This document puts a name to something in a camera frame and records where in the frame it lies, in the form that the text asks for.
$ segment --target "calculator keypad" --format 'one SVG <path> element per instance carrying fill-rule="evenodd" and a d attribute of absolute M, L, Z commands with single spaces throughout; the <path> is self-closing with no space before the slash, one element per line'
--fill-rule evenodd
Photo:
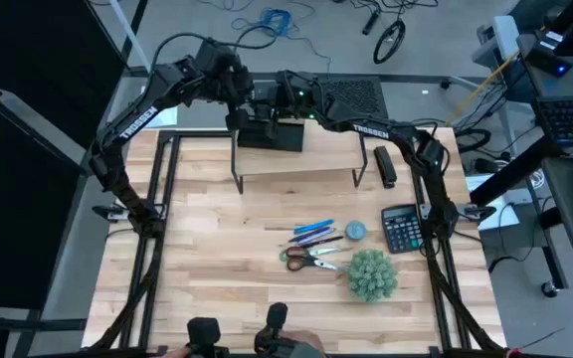
<path fill-rule="evenodd" d="M 412 252 L 422 245 L 419 220 L 414 213 L 385 219 L 384 235 L 392 254 Z"/>

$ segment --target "green plant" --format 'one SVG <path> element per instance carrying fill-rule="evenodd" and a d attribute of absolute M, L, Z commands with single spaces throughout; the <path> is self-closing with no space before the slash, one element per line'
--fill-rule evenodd
<path fill-rule="evenodd" d="M 376 250 L 363 250 L 353 255 L 346 270 L 351 292 L 366 302 L 390 297 L 397 288 L 397 273 L 390 258 Z"/>

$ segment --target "calculator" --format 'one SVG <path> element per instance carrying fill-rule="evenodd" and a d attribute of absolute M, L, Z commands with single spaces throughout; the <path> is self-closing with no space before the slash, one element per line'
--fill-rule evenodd
<path fill-rule="evenodd" d="M 391 254 L 408 253 L 422 245 L 419 218 L 414 204 L 399 205 L 382 210 L 382 225 Z"/>

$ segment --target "scissors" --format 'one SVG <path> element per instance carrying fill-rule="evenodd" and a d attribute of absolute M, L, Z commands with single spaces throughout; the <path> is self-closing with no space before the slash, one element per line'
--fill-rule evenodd
<path fill-rule="evenodd" d="M 304 249 L 306 251 L 305 248 L 301 248 L 301 247 L 292 247 L 291 249 Z M 287 255 L 287 250 L 283 250 L 280 253 L 280 261 L 281 262 L 287 262 L 289 256 Z M 341 253 L 344 251 L 349 251 L 349 250 L 353 250 L 352 248 L 349 249 L 341 249 L 341 248 L 327 248 L 327 249 L 314 249 L 314 250 L 308 250 L 308 255 L 312 256 L 312 257 L 318 257 L 321 255 L 326 255 L 326 254 L 332 254 L 332 253 Z"/>
<path fill-rule="evenodd" d="M 288 257 L 286 268 L 290 271 L 298 271 L 304 267 L 319 267 L 323 269 L 340 270 L 339 267 L 326 263 L 312 256 L 307 249 L 292 247 L 286 249 L 285 254 Z"/>

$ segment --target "concrete floor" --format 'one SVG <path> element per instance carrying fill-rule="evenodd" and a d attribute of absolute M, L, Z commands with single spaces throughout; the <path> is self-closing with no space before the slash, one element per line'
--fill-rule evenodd
<path fill-rule="evenodd" d="M 369 37 L 361 35 L 361 29 L 369 14 L 365 9 L 354 10 L 350 3 L 335 4 L 330 0 L 301 0 L 313 6 L 316 14 L 302 22 L 301 36 L 311 38 L 317 50 L 332 57 L 332 73 L 353 74 L 394 74 L 394 75 L 434 75 L 434 76 L 479 76 L 485 77 L 488 70 L 471 61 L 472 52 L 478 47 L 476 28 L 486 24 L 489 19 L 505 13 L 515 3 L 510 1 L 451 0 L 440 3 L 439 8 L 415 8 L 405 15 L 408 34 L 399 52 L 387 63 L 377 66 L 372 63 L 372 50 L 382 26 L 377 24 Z M 123 0 L 128 19 L 131 19 L 136 0 Z M 219 40 L 233 41 L 237 33 L 230 29 L 230 23 L 236 17 L 255 19 L 264 7 L 283 7 L 294 14 L 303 13 L 301 7 L 289 4 L 287 0 L 257 0 L 247 10 L 237 14 L 217 10 L 209 5 L 193 0 L 151 0 L 147 6 L 138 39 L 146 56 L 151 60 L 154 48 L 165 37 L 181 31 L 193 31 Z M 111 37 L 120 48 L 124 35 L 109 7 L 95 7 L 99 17 Z M 393 15 L 385 17 L 390 23 Z M 250 42 L 260 43 L 263 35 L 250 36 Z M 172 61 L 187 54 L 195 54 L 199 42 L 196 40 L 178 40 L 170 44 L 161 54 L 161 61 Z M 243 61 L 253 72 L 271 72 L 289 68 L 296 71 L 325 72 L 325 62 L 313 55 L 304 42 L 279 39 L 270 48 L 257 53 L 241 52 Z M 133 55 L 129 59 L 133 66 L 141 65 Z M 142 80 L 126 79 L 121 82 L 116 95 L 114 111 L 133 100 Z M 398 120 L 412 120 L 419 117 L 448 118 L 455 106 L 469 93 L 461 88 L 452 87 L 447 91 L 437 85 L 421 84 L 384 84 L 382 86 L 386 105 L 391 117 Z M 225 109 L 215 104 L 197 103 L 191 108 L 179 110 L 179 122 L 182 127 L 222 127 Z M 529 128 L 530 117 L 510 112 L 510 120 L 517 133 Z M 45 126 L 35 121 L 37 126 Z M 494 116 L 484 124 L 494 136 L 487 146 L 500 148 L 505 140 L 498 119 Z M 49 135 L 50 126 L 44 133 Z M 525 148 L 537 135 L 536 131 L 525 135 L 520 148 Z M 471 154 L 464 156 L 464 162 L 472 160 Z M 101 198 L 98 183 L 91 180 L 88 184 L 85 200 L 108 200 Z M 548 195 L 547 188 L 540 190 L 539 197 Z M 60 267 L 57 275 L 56 291 L 51 292 L 45 318 L 85 318 L 94 289 L 94 282 L 102 255 L 102 237 L 106 233 L 104 223 L 89 225 L 91 218 L 90 202 L 80 207 L 81 219 L 73 233 L 71 255 Z M 525 247 L 530 240 L 531 231 L 523 229 L 520 235 L 510 235 L 511 247 Z M 482 238 L 488 245 L 488 261 L 499 255 L 493 250 L 493 233 L 483 233 Z M 573 251 L 561 228 L 552 230 L 552 238 L 558 248 L 562 267 L 570 288 L 560 292 L 554 299 L 545 298 L 539 286 L 550 279 L 547 265 L 540 249 L 533 251 L 525 263 L 504 262 L 497 266 L 491 275 L 503 328 L 510 346 L 520 346 L 531 342 L 555 329 L 565 328 L 552 338 L 540 342 L 527 352 L 573 356 Z M 522 256 L 522 249 L 510 251 Z M 23 317 L 20 312 L 1 313 L 10 317 Z M 81 343 L 82 334 L 41 333 L 33 345 L 33 354 L 46 354 L 76 350 Z"/>

